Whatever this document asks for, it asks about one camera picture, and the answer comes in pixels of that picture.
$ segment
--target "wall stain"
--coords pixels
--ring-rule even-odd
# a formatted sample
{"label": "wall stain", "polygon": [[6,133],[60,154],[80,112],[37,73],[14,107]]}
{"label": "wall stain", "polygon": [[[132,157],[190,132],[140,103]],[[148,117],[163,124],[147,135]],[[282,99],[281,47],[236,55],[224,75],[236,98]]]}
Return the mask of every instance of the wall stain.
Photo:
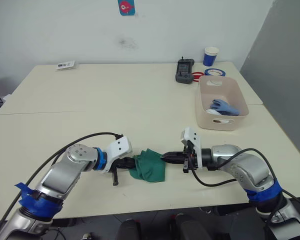
{"label": "wall stain", "polygon": [[117,40],[117,45],[121,49],[136,50],[138,48],[135,40],[132,37],[119,37]]}

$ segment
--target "white wall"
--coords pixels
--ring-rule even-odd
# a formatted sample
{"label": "white wall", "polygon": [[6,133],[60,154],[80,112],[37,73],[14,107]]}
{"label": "white wall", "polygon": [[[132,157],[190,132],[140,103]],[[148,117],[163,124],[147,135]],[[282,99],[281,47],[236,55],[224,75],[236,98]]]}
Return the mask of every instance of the white wall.
{"label": "white wall", "polygon": [[273,0],[0,0],[0,93],[13,91],[37,64],[218,61],[241,68]]}

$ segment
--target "gray wall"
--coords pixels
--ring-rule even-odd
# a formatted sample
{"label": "gray wall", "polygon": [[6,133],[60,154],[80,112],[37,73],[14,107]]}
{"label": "gray wall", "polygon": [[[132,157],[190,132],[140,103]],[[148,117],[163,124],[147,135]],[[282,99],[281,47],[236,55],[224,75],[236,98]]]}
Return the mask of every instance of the gray wall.
{"label": "gray wall", "polygon": [[300,0],[273,3],[241,74],[300,151]]}

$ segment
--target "walkie-talkie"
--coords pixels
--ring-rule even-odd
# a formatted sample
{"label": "walkie-talkie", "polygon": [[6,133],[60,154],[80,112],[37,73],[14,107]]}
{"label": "walkie-talkie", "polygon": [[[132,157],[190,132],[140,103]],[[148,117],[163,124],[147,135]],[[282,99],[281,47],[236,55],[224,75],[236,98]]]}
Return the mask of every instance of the walkie-talkie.
{"label": "walkie-talkie", "polygon": [[178,65],[176,67],[175,80],[178,83],[182,84],[190,84],[194,81],[195,77],[192,73],[192,66],[195,64],[195,60],[193,59],[184,59],[182,57],[178,61]]}

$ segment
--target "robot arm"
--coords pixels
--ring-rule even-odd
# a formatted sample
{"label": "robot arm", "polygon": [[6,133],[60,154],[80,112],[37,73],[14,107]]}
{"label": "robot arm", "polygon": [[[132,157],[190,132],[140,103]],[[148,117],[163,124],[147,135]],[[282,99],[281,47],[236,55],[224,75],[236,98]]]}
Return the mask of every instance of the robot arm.
{"label": "robot arm", "polygon": [[278,240],[289,240],[300,236],[300,215],[289,199],[282,196],[282,188],[269,173],[263,159],[241,153],[230,162],[230,157],[241,151],[238,146],[220,145],[211,149],[201,149],[200,137],[187,127],[181,134],[183,152],[167,152],[162,159],[167,163],[183,164],[183,172],[207,167],[208,170],[221,170],[231,174],[246,191],[256,212],[266,220],[276,208],[269,228]]}
{"label": "robot arm", "polygon": [[72,188],[80,178],[81,172],[98,170],[112,172],[113,185],[118,184],[117,168],[134,168],[132,158],[120,159],[132,151],[127,137],[112,142],[103,152],[83,144],[68,147],[60,162],[55,163],[37,184],[34,190],[25,184],[16,186],[21,189],[22,207],[17,209],[0,231],[0,240],[33,239],[33,235],[44,234],[52,223],[52,218],[63,206]]}

